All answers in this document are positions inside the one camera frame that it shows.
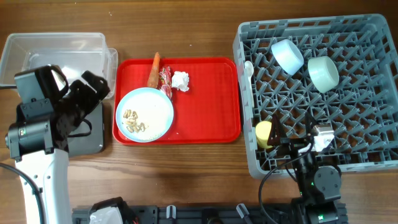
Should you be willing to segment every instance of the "yellow cup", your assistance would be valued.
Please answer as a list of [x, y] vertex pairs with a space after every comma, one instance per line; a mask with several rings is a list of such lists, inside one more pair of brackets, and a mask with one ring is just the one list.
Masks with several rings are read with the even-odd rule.
[[257, 143], [264, 149], [272, 148], [272, 146], [267, 145], [269, 133], [271, 133], [271, 127], [272, 123], [269, 121], [261, 121], [256, 125]]

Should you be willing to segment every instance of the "carrot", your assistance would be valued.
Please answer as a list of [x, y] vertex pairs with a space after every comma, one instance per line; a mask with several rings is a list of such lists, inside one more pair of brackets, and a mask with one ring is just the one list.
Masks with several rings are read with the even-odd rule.
[[159, 62], [160, 55], [156, 52], [154, 57], [154, 63], [152, 64], [152, 68], [150, 70], [149, 78], [147, 86], [151, 88], [157, 88], [157, 84], [159, 82]]

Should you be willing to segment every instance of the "white plate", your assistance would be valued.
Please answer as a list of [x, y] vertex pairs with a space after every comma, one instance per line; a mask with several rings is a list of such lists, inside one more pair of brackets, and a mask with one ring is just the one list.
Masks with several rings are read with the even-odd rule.
[[[146, 130], [130, 133], [127, 119], [123, 118], [126, 110], [137, 112], [137, 123], [145, 124]], [[161, 91], [154, 88], [138, 88], [129, 92], [119, 102], [116, 109], [116, 124], [122, 134], [135, 142], [151, 142], [162, 137], [172, 125], [174, 118], [173, 104]]]

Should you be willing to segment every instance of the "gray container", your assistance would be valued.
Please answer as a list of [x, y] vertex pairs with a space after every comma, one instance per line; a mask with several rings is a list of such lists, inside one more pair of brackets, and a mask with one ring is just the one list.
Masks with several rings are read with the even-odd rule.
[[[293, 76], [283, 71], [271, 52], [271, 45], [284, 39], [290, 39], [304, 57], [304, 66]], [[398, 59], [382, 15], [244, 22], [233, 51], [252, 177], [261, 179], [277, 164], [290, 160], [260, 148], [255, 125], [277, 114], [289, 137], [302, 137], [305, 111], [335, 130], [331, 149], [317, 156], [319, 162], [338, 164], [343, 172], [398, 167]], [[340, 83], [323, 94], [311, 82], [307, 63], [325, 55], [337, 66]], [[252, 85], [244, 73], [247, 60], [254, 64]], [[277, 170], [272, 176], [287, 177], [288, 173]]]

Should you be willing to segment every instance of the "wooden surface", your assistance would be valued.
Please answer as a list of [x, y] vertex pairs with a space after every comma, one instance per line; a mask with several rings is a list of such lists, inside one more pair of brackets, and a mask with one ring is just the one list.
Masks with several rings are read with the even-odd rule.
[[[396, 1], [134, 1], [0, 4], [0, 45], [15, 32], [102, 32], [119, 61], [164, 57], [233, 58], [238, 25], [247, 21], [380, 13], [398, 37]], [[0, 136], [15, 119], [19, 97], [0, 93]], [[73, 208], [122, 196], [131, 205], [257, 205], [259, 180], [248, 173], [244, 138], [231, 144], [126, 147], [111, 135], [113, 101], [106, 105], [104, 152], [70, 161]], [[13, 164], [0, 138], [0, 161]], [[19, 179], [0, 170], [0, 223], [26, 223]], [[398, 172], [345, 174], [342, 202], [350, 223], [398, 223]], [[265, 202], [299, 196], [291, 179], [270, 180]]]

